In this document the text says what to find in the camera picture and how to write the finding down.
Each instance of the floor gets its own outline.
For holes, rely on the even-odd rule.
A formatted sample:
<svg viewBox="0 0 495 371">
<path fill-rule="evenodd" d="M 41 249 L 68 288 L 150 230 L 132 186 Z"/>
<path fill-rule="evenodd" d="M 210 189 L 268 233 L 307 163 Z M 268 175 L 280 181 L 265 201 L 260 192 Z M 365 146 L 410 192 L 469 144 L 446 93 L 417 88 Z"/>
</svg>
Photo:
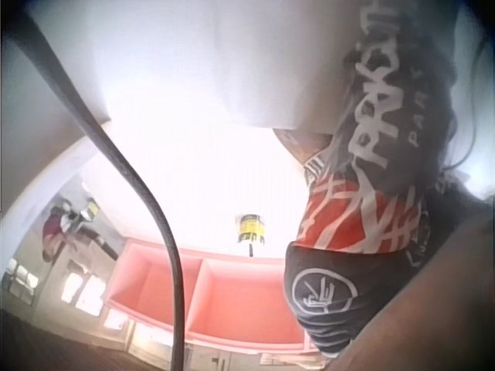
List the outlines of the floor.
<svg viewBox="0 0 495 371">
<path fill-rule="evenodd" d="M 2 369 L 12 371 L 158 370 L 126 352 L 84 345 L 32 327 L 1 312 Z"/>
</svg>

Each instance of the person in background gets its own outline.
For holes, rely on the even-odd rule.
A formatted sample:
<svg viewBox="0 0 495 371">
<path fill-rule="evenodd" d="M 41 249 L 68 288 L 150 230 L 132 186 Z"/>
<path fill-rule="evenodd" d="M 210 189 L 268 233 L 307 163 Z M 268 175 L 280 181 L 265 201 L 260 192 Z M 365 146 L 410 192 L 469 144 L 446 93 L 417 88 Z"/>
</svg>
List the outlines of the person in background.
<svg viewBox="0 0 495 371">
<path fill-rule="evenodd" d="M 63 207 L 54 206 L 43 224 L 43 260 L 51 263 L 59 249 L 68 244 L 66 232 L 70 224 L 77 218 L 77 214 L 72 211 L 70 204 L 63 202 Z"/>
<path fill-rule="evenodd" d="M 63 206 L 54 206 L 43 225 L 43 260 L 52 263 L 61 248 L 68 246 L 73 249 L 77 263 L 89 268 L 91 266 L 91 252 L 89 246 L 95 244 L 101 248 L 112 260 L 117 260 L 118 255 L 104 241 L 101 236 L 92 229 L 81 225 L 85 219 L 80 213 L 72 210 L 72 206 L 66 200 Z"/>
</svg>

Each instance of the sleeve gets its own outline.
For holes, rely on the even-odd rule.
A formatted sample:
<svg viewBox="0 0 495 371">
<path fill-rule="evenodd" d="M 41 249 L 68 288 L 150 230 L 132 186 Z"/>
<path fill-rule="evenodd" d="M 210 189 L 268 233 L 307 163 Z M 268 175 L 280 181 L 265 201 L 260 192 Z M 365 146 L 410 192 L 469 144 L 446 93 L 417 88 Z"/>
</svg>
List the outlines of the sleeve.
<svg viewBox="0 0 495 371">
<path fill-rule="evenodd" d="M 340 124 L 294 244 L 381 254 L 404 249 L 418 229 L 454 118 L 454 73 L 414 1 L 367 2 L 359 22 Z"/>
</svg>

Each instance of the window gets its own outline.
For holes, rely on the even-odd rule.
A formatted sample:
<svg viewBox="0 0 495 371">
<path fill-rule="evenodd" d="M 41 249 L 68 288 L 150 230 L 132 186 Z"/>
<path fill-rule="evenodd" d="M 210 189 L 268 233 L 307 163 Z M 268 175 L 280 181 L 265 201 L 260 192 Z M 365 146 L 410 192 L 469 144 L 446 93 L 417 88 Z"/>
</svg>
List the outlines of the window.
<svg viewBox="0 0 495 371">
<path fill-rule="evenodd" d="M 9 260 L 9 263 L 7 264 L 7 273 L 14 274 L 15 267 L 17 267 L 17 260 L 12 258 L 11 260 Z"/>
<path fill-rule="evenodd" d="M 79 274 L 69 274 L 63 287 L 62 300 L 70 304 L 82 284 L 83 278 Z"/>
<path fill-rule="evenodd" d="M 173 334 L 171 332 L 167 332 L 158 327 L 152 328 L 152 340 L 159 344 L 170 345 L 173 344 Z"/>
<path fill-rule="evenodd" d="M 110 309 L 103 326 L 113 330 L 122 330 L 127 320 L 128 316 L 125 313 L 116 311 L 115 309 Z"/>
<path fill-rule="evenodd" d="M 27 281 L 28 286 L 34 290 L 36 286 L 38 286 L 38 283 L 39 283 L 38 277 L 35 276 L 34 274 L 28 273 L 28 281 Z"/>
<path fill-rule="evenodd" d="M 26 267 L 18 264 L 17 260 L 12 258 L 9 260 L 2 278 L 2 288 L 26 304 L 31 305 L 38 282 L 37 276 L 29 273 Z"/>
<path fill-rule="evenodd" d="M 103 300 L 101 295 L 105 291 L 105 283 L 95 276 L 91 276 L 89 281 L 84 286 L 83 291 L 80 293 L 79 300 L 77 300 L 76 308 L 81 311 L 85 311 L 90 315 L 98 316 L 103 308 Z"/>
</svg>

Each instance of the bright light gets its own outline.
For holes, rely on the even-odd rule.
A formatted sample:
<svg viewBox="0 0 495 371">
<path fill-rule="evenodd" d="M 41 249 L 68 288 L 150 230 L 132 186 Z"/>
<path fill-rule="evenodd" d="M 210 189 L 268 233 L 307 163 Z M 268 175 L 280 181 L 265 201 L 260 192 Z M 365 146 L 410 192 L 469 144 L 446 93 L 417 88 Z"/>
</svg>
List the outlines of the bright light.
<svg viewBox="0 0 495 371">
<path fill-rule="evenodd" d="M 141 342 L 148 342 L 152 337 L 152 328 L 141 322 L 137 322 L 134 336 Z"/>
<path fill-rule="evenodd" d="M 152 340 L 163 345 L 172 346 L 173 334 L 171 332 L 162 330 L 161 328 L 154 327 L 152 329 Z"/>
<path fill-rule="evenodd" d="M 104 327 L 112 328 L 114 330 L 122 330 L 127 320 L 128 316 L 125 313 L 110 309 L 107 319 L 105 320 Z"/>
<path fill-rule="evenodd" d="M 63 287 L 62 300 L 66 303 L 71 303 L 77 290 L 83 284 L 83 278 L 79 274 L 71 273 L 65 281 L 65 286 Z"/>
<path fill-rule="evenodd" d="M 38 286 L 38 282 L 39 282 L 39 279 L 37 276 L 35 276 L 34 274 L 28 274 L 28 286 L 31 287 L 31 289 L 35 289 L 36 286 Z"/>
<path fill-rule="evenodd" d="M 7 265 L 7 273 L 14 274 L 15 267 L 17 267 L 17 260 L 12 258 L 9 260 L 9 264 Z"/>
<path fill-rule="evenodd" d="M 101 295 L 105 291 L 105 283 L 95 276 L 91 276 L 86 286 L 81 292 L 79 300 L 76 303 L 76 308 L 85 311 L 90 315 L 100 315 L 103 308 L 103 300 Z"/>
</svg>

